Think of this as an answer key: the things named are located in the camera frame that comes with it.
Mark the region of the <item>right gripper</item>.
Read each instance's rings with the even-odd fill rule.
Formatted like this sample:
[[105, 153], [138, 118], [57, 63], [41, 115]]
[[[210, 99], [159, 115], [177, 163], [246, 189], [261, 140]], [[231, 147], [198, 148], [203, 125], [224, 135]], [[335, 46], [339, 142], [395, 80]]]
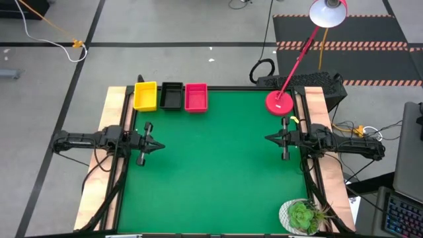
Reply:
[[282, 118], [282, 129], [276, 132], [275, 134], [270, 134], [265, 137], [265, 139], [274, 142], [277, 145], [282, 146], [282, 159], [283, 160], [290, 160], [288, 146], [289, 145], [297, 145], [299, 143], [299, 136], [300, 133], [298, 131], [290, 132], [288, 130], [289, 126], [289, 118], [283, 117]]

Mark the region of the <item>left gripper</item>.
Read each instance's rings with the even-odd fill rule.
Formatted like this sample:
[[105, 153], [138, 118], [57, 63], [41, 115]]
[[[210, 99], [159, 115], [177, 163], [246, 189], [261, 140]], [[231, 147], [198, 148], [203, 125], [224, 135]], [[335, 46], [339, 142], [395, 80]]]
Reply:
[[144, 125], [144, 135], [140, 137], [137, 149], [140, 151], [135, 163], [136, 165], [145, 164], [145, 156], [160, 149], [164, 149], [165, 146], [158, 141], [155, 141], [150, 133], [153, 129], [153, 125], [150, 122], [146, 122]]

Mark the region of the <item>red desk lamp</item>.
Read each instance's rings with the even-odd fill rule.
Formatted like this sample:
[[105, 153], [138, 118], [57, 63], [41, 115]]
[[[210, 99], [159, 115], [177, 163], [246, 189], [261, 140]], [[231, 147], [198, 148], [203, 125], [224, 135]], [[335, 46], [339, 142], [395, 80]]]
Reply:
[[291, 81], [295, 71], [301, 63], [304, 56], [308, 53], [311, 44], [314, 41], [320, 28], [334, 28], [340, 25], [346, 18], [348, 5], [346, 0], [314, 0], [309, 8], [309, 18], [315, 25], [310, 37], [300, 47], [301, 53], [297, 57], [285, 83], [279, 91], [272, 91], [266, 97], [265, 105], [269, 113], [275, 116], [285, 116], [293, 109], [293, 99], [286, 92], [288, 83]]

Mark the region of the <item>wooden side board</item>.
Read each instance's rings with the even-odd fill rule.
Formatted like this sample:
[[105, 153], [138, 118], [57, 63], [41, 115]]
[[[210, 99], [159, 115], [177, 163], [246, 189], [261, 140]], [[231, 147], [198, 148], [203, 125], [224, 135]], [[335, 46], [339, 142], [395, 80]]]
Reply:
[[[305, 98], [311, 123], [322, 124], [332, 130], [322, 88], [306, 87]], [[327, 201], [344, 224], [352, 231], [355, 231], [356, 228], [338, 154], [328, 152], [328, 155], [319, 159], [319, 164]]]
[[[102, 130], [106, 126], [118, 125], [120, 123], [122, 109], [124, 108], [126, 87], [109, 87], [107, 90], [100, 124], [98, 130]], [[97, 151], [98, 158], [101, 160], [106, 156], [104, 150]], [[115, 178], [112, 179], [116, 183], [122, 171], [123, 159], [120, 158], [117, 162], [117, 171]], [[91, 155], [90, 166], [91, 170], [96, 165], [94, 153]], [[105, 169], [110, 169], [112, 166], [112, 158], [109, 157], [103, 162]], [[95, 169], [84, 183], [84, 190], [82, 193], [77, 217], [75, 220], [74, 230], [81, 229], [86, 225], [89, 220], [94, 216], [95, 212], [99, 209], [103, 200], [106, 198], [106, 190], [110, 178], [110, 172], [104, 172], [101, 169]], [[117, 195], [110, 204], [105, 220], [105, 229], [112, 229], [115, 210], [116, 210]]]

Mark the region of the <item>black textured equipment case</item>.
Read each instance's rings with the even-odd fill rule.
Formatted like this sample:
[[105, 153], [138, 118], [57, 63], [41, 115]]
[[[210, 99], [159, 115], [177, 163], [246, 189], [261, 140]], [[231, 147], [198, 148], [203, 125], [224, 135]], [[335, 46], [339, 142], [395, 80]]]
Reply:
[[[286, 79], [287, 77], [281, 75], [259, 77], [255, 85], [257, 87], [281, 89]], [[321, 87], [327, 109], [330, 112], [348, 95], [343, 82], [344, 80], [341, 74], [335, 71], [320, 71], [310, 74], [294, 75], [288, 84], [288, 88]]]

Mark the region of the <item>orange power plug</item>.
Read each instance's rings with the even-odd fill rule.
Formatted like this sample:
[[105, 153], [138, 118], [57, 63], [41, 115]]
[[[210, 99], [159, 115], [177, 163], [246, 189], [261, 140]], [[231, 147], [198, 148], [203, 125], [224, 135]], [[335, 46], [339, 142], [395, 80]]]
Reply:
[[361, 138], [364, 136], [364, 127], [362, 125], [358, 127], [343, 125], [340, 127], [338, 124], [332, 124], [332, 127], [340, 132], [350, 132]]

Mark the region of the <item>succulent in white pot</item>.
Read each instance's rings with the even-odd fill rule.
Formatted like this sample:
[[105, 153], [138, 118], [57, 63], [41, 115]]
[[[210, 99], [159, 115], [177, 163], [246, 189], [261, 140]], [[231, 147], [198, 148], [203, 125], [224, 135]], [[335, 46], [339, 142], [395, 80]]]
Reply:
[[331, 228], [329, 207], [320, 207], [310, 199], [295, 199], [284, 202], [278, 217], [284, 229], [297, 235], [314, 235], [320, 228]]

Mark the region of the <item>gray laptop with lit keyboard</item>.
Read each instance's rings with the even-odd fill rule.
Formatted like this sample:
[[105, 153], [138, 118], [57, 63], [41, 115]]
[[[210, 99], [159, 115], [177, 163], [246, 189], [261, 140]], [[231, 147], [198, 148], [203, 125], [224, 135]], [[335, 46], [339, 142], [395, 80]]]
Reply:
[[381, 186], [371, 234], [423, 238], [423, 102], [407, 102], [390, 188]]

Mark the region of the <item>black mat with striped edges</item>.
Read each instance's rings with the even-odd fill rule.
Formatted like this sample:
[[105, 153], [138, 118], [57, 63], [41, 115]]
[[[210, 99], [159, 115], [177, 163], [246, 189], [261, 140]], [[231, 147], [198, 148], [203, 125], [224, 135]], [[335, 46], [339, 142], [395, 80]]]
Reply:
[[296, 74], [335, 71], [345, 85], [423, 87], [423, 43], [407, 41], [391, 15], [350, 15], [320, 29]]

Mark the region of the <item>black floor box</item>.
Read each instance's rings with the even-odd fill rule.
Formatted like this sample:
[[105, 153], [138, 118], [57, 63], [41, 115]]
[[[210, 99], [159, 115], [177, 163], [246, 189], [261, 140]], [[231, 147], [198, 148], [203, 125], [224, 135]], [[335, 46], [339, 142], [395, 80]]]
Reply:
[[[50, 8], [48, 0], [23, 0], [27, 5], [40, 13], [42, 16], [46, 14]], [[26, 19], [41, 20], [41, 18], [33, 13], [28, 7], [19, 2], [19, 5]], [[4, 19], [21, 19], [22, 15], [15, 3], [15, 0], [0, 0], [0, 18]]]

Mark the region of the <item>gray floor bracket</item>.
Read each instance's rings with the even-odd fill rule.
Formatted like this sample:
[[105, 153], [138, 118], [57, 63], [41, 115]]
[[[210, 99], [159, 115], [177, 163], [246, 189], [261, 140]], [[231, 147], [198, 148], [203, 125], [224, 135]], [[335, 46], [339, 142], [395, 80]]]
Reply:
[[19, 79], [23, 72], [21, 69], [0, 69], [0, 79]]

